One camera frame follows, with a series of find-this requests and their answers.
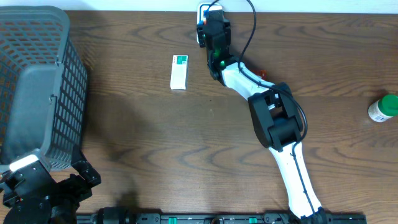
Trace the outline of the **white Panadol medicine box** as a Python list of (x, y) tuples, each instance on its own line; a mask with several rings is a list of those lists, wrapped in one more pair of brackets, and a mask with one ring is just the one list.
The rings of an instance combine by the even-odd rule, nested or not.
[(170, 75), (172, 90), (185, 90), (187, 87), (188, 55), (173, 55)]

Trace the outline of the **orange snack packet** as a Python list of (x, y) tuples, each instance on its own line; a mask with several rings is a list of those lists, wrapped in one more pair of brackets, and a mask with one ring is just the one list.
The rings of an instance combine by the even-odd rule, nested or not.
[(256, 72), (256, 75), (265, 80), (266, 76), (267, 76), (267, 71), (266, 70), (258, 70)]

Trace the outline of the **green lid jar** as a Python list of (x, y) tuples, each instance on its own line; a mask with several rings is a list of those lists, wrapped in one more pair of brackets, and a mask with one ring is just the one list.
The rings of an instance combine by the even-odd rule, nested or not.
[(386, 95), (369, 106), (368, 115), (373, 121), (382, 123), (397, 116), (397, 107), (397, 96)]

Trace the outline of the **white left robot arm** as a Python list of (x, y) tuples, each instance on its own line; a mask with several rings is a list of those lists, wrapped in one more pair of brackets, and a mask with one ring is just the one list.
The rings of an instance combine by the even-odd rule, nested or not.
[(77, 223), (80, 202), (92, 196), (101, 176), (80, 149), (72, 153), (72, 167), (78, 172), (55, 181), (36, 154), (10, 164), (1, 179), (3, 205), (10, 208), (4, 223)]

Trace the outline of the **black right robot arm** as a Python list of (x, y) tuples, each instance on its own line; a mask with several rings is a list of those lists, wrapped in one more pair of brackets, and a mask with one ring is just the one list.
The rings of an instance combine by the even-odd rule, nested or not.
[(289, 86), (264, 81), (230, 53), (231, 25), (221, 6), (204, 4), (198, 10), (197, 41), (206, 49), (212, 78), (247, 100), (254, 132), (274, 156), (284, 181), (292, 214), (289, 221), (327, 223), (303, 159), (307, 120)]

